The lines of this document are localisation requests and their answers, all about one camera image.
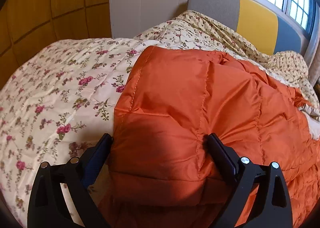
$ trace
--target stitching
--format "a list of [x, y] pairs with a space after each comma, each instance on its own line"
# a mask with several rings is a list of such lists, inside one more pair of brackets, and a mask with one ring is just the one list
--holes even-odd
[[207, 72], [206, 72], [206, 80], [204, 81], [204, 95], [203, 95], [203, 99], [202, 99], [202, 104], [201, 104], [201, 110], [200, 110], [200, 122], [199, 122], [199, 128], [197, 129], [197, 138], [198, 138], [198, 141], [196, 143], [196, 163], [197, 163], [197, 168], [198, 168], [198, 172], [197, 172], [197, 176], [198, 176], [198, 179], [200, 179], [200, 175], [199, 175], [199, 172], [200, 172], [200, 166], [199, 166], [199, 142], [201, 142], [201, 139], [199, 137], [199, 130], [201, 128], [201, 119], [202, 119], [202, 111], [203, 111], [203, 105], [204, 105], [204, 100], [205, 100], [205, 91], [207, 89], [207, 82], [208, 82], [208, 76], [209, 76], [209, 66], [210, 66], [210, 62], [208, 62], [208, 66], [207, 66]]
[[132, 97], [132, 102], [131, 102], [131, 106], [130, 106], [130, 110], [129, 110], [129, 112], [131, 112], [131, 109], [132, 109], [133, 100], [134, 100], [134, 96], [135, 96], [135, 94], [136, 94], [137, 85], [138, 85], [138, 81], [139, 81], [139, 79], [140, 79], [141, 71], [142, 71], [143, 67], [145, 66], [145, 64], [147, 63], [147, 61], [148, 61], [148, 59], [149, 59], [149, 57], [150, 57], [151, 53], [153, 52], [153, 49], [154, 49], [154, 48], [155, 48], [155, 46], [153, 46], [153, 48], [152, 48], [152, 50], [150, 51], [150, 54], [148, 55], [148, 57], [147, 57], [146, 61], [144, 62], [144, 64], [143, 64], [143, 65], [142, 65], [142, 67], [140, 68], [139, 76], [138, 76], [138, 79], [137, 79], [136, 85], [134, 86], [134, 92], [133, 92], [133, 97]]
[[260, 106], [259, 106], [259, 112], [258, 112], [258, 115], [256, 117], [256, 129], [257, 129], [257, 134], [258, 134], [258, 142], [259, 142], [259, 146], [260, 146], [260, 151], [261, 151], [261, 157], [262, 157], [262, 164], [264, 165], [265, 164], [265, 159], [264, 159], [264, 153], [263, 153], [263, 150], [262, 150], [262, 147], [261, 147], [261, 138], [260, 138], [260, 135], [259, 135], [259, 128], [258, 128], [258, 118], [261, 116], [261, 106], [262, 106], [262, 97], [258, 91], [258, 84], [257, 84], [257, 81], [255, 80], [255, 83], [256, 83], [256, 87], [257, 87], [257, 94], [259, 95], [260, 97]]

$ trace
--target yellow headboard panel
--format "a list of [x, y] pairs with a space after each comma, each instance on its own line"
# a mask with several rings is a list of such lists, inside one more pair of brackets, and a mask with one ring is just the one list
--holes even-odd
[[253, 0], [240, 0], [237, 33], [251, 42], [258, 51], [273, 55], [278, 36], [278, 18]]

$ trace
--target metal screw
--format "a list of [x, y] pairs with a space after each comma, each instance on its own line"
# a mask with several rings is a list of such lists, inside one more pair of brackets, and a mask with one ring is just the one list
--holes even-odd
[[278, 164], [277, 162], [272, 162], [272, 166], [273, 166], [274, 168], [279, 168], [279, 164]]
[[70, 163], [71, 164], [76, 164], [76, 163], [78, 163], [79, 162], [79, 158], [78, 157], [73, 157], [72, 159], [70, 159]]
[[250, 160], [247, 157], [242, 157], [241, 162], [244, 164], [249, 164]]
[[48, 162], [42, 162], [40, 167], [41, 168], [46, 168], [48, 166]]

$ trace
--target orange puffer jacket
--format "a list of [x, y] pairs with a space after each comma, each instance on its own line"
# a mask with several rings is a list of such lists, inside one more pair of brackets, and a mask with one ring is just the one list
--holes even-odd
[[279, 162], [298, 227], [320, 194], [319, 141], [297, 109], [305, 103], [225, 52], [148, 47], [115, 108], [112, 189], [100, 211], [114, 228], [207, 228], [231, 191], [204, 146], [214, 132], [255, 164]]

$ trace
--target floral bedsheet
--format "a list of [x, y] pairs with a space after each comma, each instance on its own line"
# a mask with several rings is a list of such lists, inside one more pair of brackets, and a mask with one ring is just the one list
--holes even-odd
[[[150, 45], [226, 51], [259, 66], [284, 84], [299, 87], [318, 116], [308, 68], [294, 52], [267, 56], [243, 37], [201, 14], [187, 11], [134, 39], [61, 40], [22, 65], [0, 92], [0, 189], [15, 218], [27, 226], [32, 184], [43, 161], [62, 164], [81, 156], [104, 133], [113, 133], [113, 110], [129, 73]], [[88, 188], [96, 204], [108, 189], [104, 166]], [[66, 186], [73, 220], [81, 224]]]

